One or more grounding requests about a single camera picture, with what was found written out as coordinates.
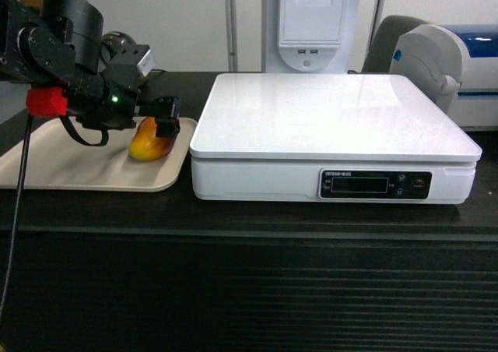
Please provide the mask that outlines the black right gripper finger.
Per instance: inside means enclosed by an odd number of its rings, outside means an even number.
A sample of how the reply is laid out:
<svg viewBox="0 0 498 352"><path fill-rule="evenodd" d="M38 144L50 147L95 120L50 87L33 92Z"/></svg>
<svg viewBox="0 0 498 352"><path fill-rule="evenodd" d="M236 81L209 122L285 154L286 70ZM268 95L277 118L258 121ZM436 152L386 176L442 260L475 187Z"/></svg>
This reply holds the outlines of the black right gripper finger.
<svg viewBox="0 0 498 352"><path fill-rule="evenodd" d="M155 100L139 101L136 114L141 117L152 117L156 123L158 138L175 138L180 132L180 106L179 97L159 97Z"/></svg>

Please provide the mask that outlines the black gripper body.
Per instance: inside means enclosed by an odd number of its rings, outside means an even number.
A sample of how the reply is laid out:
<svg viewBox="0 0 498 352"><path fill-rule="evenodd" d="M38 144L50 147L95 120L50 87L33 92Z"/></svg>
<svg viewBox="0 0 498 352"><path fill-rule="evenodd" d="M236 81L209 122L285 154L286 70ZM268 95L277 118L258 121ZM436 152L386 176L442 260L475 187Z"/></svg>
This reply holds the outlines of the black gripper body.
<svg viewBox="0 0 498 352"><path fill-rule="evenodd" d="M133 65L110 63L95 73L77 65L65 89L68 113L85 128L134 128L138 82L139 72Z"/></svg>

